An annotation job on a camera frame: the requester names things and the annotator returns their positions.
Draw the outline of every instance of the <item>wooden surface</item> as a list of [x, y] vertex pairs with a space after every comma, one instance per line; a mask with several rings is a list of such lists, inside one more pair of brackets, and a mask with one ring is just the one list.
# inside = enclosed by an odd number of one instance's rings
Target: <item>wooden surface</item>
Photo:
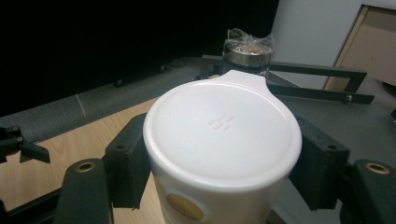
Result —
[[[101, 159], [108, 144], [127, 122], [149, 111], [156, 99], [39, 143], [49, 150], [50, 164], [34, 160], [20, 163], [19, 153], [8, 156], [8, 162], [0, 163], [0, 199], [5, 203], [6, 209], [9, 211], [60, 188], [66, 169], [73, 163], [91, 158]], [[113, 212], [117, 224], [163, 224], [152, 175], [140, 209], [132, 211], [129, 208], [115, 208]]]

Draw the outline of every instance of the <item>black bracket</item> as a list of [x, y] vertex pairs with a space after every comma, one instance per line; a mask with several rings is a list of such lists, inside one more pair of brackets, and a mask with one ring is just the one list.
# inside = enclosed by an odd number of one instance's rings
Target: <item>black bracket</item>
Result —
[[7, 156], [21, 152], [20, 162], [35, 159], [50, 163], [50, 153], [46, 148], [27, 143], [19, 126], [0, 128], [0, 163], [7, 162]]

